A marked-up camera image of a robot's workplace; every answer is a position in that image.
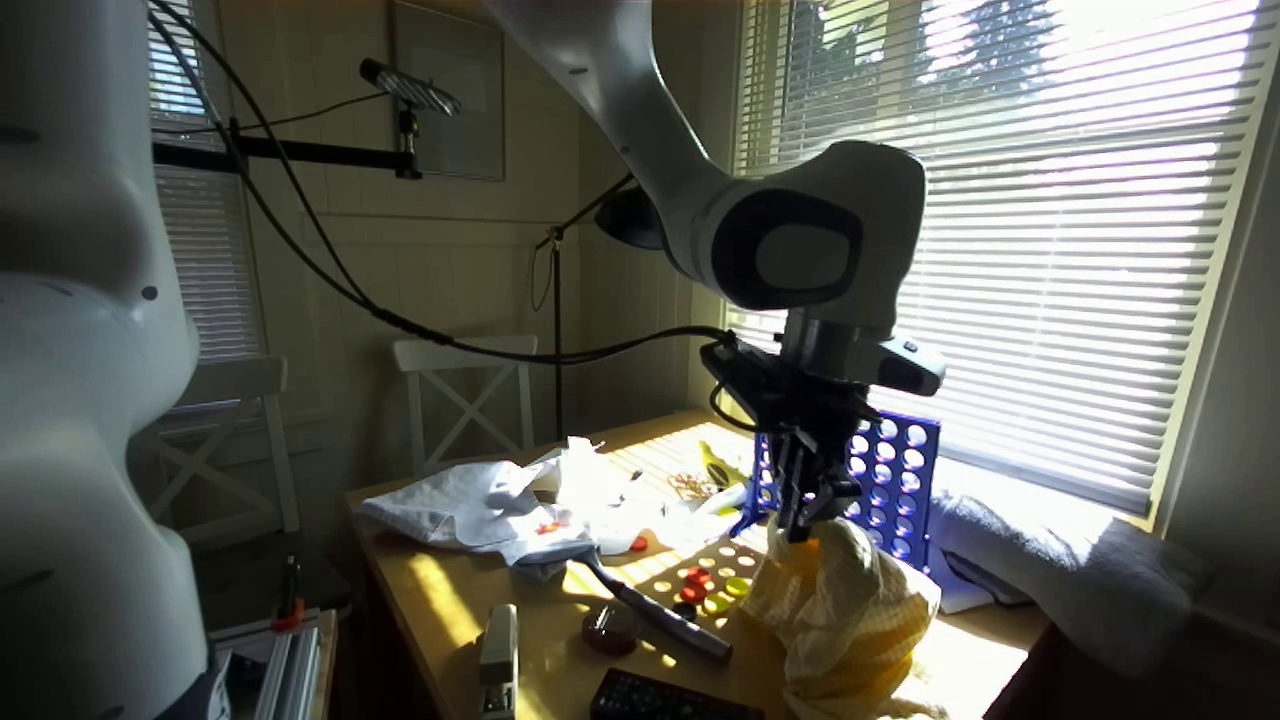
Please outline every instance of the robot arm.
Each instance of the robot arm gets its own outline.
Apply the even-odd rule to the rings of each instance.
[[[489,0],[605,128],[649,193],[669,261],[745,309],[789,309],[783,354],[708,344],[703,366],[773,446],[793,539],[856,497],[848,435],[868,383],[935,392],[939,369],[888,344],[912,269],[922,170],[882,144],[830,144],[765,181],[718,174],[669,96],[649,0]]]

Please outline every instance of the window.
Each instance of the window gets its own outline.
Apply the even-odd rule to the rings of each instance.
[[[907,147],[944,454],[1147,513],[1270,40],[1277,0],[752,0],[734,170]]]
[[[168,23],[190,70],[195,46]],[[150,128],[162,144],[219,147],[198,96],[183,79],[168,46],[150,33]],[[154,163],[159,210],[188,315],[198,329],[198,362],[261,358],[261,303],[246,257],[246,218],[238,178]]]

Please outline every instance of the chair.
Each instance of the chair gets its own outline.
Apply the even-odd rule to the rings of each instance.
[[[147,513],[195,550],[299,533],[281,397],[281,358],[198,366],[180,405],[139,435]],[[269,449],[271,485],[234,475]]]
[[[536,336],[467,336],[463,344],[501,348],[501,354],[536,354]],[[530,388],[529,366],[455,354],[427,339],[394,339],[393,344],[394,369],[405,372],[409,392],[409,459],[410,474],[438,469],[443,458],[463,449],[463,431],[474,427],[501,454],[530,449]],[[427,449],[427,407],[437,417],[451,417],[451,424]]]

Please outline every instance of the table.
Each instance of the table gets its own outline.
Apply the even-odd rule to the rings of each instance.
[[[674,414],[590,440],[598,440],[607,458],[635,458],[670,431],[731,440],[731,431],[703,414]],[[479,708],[474,642],[489,612],[501,604],[520,610],[520,720],[584,715],[607,666],[731,695],[765,708],[765,715],[789,715],[780,645],[752,626],[729,620],[729,667],[669,645],[660,631],[632,656],[610,661],[581,642],[581,626],[605,601],[605,590],[575,566],[567,566],[559,581],[522,581],[495,555],[418,550],[405,536],[364,527],[361,521],[355,539],[443,720],[470,720]],[[651,551],[614,573],[639,585],[670,566],[681,566],[681,555]],[[1029,610],[935,620],[915,649],[915,671],[907,682],[915,690],[912,695],[944,706],[946,715],[960,720],[978,715],[1025,666],[1041,631],[1043,615]]]

